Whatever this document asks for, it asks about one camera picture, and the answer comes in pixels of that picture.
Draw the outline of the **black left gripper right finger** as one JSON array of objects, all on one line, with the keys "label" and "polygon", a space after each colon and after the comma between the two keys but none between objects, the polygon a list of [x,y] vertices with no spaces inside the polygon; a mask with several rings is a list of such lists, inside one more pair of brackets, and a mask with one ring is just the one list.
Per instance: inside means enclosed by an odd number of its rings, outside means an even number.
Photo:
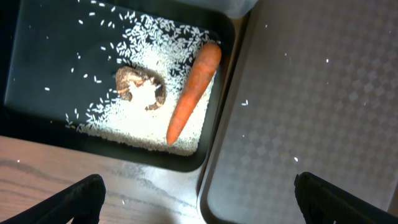
[{"label": "black left gripper right finger", "polygon": [[295,198],[307,224],[397,223],[397,217],[310,172],[296,175],[294,186]]}]

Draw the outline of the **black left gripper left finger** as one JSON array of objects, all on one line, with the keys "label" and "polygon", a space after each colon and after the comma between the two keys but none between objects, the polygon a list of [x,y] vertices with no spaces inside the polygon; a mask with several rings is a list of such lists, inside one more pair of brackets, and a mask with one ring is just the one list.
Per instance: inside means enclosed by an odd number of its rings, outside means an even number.
[{"label": "black left gripper left finger", "polygon": [[102,177],[92,174],[2,223],[98,224],[105,195]]}]

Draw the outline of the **brown shiitake mushroom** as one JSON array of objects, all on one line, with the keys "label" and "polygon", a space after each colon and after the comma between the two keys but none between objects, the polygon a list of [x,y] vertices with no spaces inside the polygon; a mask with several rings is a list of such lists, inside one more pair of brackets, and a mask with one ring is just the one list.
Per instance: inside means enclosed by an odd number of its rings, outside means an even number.
[{"label": "brown shiitake mushroom", "polygon": [[122,100],[133,102],[146,111],[162,107],[166,99],[163,79],[153,71],[124,66],[116,72],[116,91]]}]

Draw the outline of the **orange carrot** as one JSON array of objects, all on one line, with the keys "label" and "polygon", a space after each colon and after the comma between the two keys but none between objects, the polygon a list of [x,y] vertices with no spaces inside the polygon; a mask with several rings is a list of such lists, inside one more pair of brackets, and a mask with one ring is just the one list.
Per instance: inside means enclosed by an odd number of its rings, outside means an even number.
[{"label": "orange carrot", "polygon": [[172,145],[180,136],[189,117],[210,84],[221,61],[221,49],[217,44],[203,45],[193,63],[182,94],[171,116],[166,142]]}]

